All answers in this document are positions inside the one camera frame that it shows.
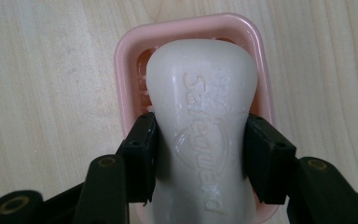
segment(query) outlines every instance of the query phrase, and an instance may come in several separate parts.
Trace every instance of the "light wooden table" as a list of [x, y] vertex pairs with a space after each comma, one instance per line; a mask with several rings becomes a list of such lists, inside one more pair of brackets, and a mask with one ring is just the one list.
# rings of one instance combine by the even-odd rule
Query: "light wooden table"
[[[332, 162], [358, 191], [358, 1], [0, 0], [0, 196], [52, 197], [117, 149], [113, 55], [130, 28], [218, 12], [258, 27], [276, 127], [297, 155]], [[287, 222], [282, 206], [268, 223]]]

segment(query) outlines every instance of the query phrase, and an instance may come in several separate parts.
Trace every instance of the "soap dish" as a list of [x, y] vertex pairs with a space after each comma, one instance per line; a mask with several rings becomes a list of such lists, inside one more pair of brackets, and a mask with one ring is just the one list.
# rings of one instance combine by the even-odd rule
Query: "soap dish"
[[[260, 33], [255, 25], [243, 16], [221, 13], [142, 25], [122, 36], [117, 43], [114, 61], [124, 136], [128, 135], [138, 116], [153, 108], [145, 83], [146, 65], [150, 56], [156, 49], [173, 40], [195, 38], [231, 42], [249, 52], [255, 59], [258, 72], [251, 113], [274, 125], [268, 70]], [[255, 223], [266, 221], [277, 210], [277, 205], [260, 203], [256, 196], [255, 201]], [[139, 207], [138, 214], [143, 221], [142, 210], [142, 207]]]

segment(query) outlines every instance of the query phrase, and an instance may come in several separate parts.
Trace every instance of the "clamp jaw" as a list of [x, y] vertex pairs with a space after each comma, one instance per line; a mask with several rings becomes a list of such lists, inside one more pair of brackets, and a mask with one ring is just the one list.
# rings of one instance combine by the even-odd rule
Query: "clamp jaw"
[[[358, 193], [327, 161], [296, 158], [296, 147], [266, 120], [249, 115], [243, 142], [244, 177], [261, 203], [284, 204], [293, 224], [358, 223]], [[91, 162], [84, 183], [43, 201], [32, 190], [0, 198], [0, 224], [129, 223], [128, 203], [152, 201], [158, 125], [141, 115], [116, 154]]]

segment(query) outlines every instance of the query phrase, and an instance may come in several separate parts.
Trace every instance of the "soap bar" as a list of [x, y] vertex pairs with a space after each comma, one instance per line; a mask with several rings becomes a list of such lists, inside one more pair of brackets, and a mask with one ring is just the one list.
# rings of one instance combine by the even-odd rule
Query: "soap bar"
[[147, 224], [254, 222], [241, 149], [256, 72], [246, 50], [220, 40], [176, 40], [151, 56], [146, 85], [161, 137]]

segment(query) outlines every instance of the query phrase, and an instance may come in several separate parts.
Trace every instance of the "wood grain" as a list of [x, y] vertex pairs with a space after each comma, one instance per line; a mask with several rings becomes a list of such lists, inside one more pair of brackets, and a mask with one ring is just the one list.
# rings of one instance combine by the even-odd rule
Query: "wood grain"
[[0, 0], [0, 196], [47, 199], [116, 151], [113, 55], [130, 28], [228, 11], [263, 37], [276, 127], [358, 191], [358, 1]]

